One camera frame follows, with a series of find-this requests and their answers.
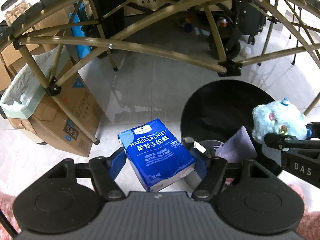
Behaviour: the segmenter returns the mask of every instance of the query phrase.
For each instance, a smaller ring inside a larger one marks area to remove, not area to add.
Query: barcode
[[[87,152],[89,149],[89,145],[83,139],[80,139],[80,142],[78,144],[78,148],[80,148],[84,152]]]
[[[101,109],[97,102],[93,102],[92,112],[96,116],[96,118],[100,119],[101,117]]]

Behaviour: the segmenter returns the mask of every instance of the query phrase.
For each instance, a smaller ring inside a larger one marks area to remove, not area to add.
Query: jar lid
[[[10,6],[12,6],[18,0],[7,0],[2,6],[1,11],[7,10]]]

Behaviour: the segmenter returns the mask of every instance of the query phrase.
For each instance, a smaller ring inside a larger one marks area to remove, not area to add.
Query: blue plastic packaging
[[[159,191],[194,170],[195,158],[159,119],[118,138],[146,191]]]

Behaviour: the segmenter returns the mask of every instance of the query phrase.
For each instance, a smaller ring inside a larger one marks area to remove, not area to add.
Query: translucent plastic bag
[[[57,49],[58,47],[43,54],[33,56],[47,78],[50,76]],[[63,69],[68,60],[70,60],[70,54],[64,46],[59,60],[57,74]],[[7,117],[28,119],[44,95],[45,91],[42,85],[33,74],[29,65],[26,64],[2,95],[0,106]]]

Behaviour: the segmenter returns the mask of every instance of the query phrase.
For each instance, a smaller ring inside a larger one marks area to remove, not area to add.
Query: blue plush toy
[[[306,128],[305,116],[295,105],[289,103],[287,98],[257,106],[253,109],[252,115],[252,137],[260,144],[264,144],[264,136],[267,133],[293,135],[298,140],[305,140],[311,136],[311,131]]]

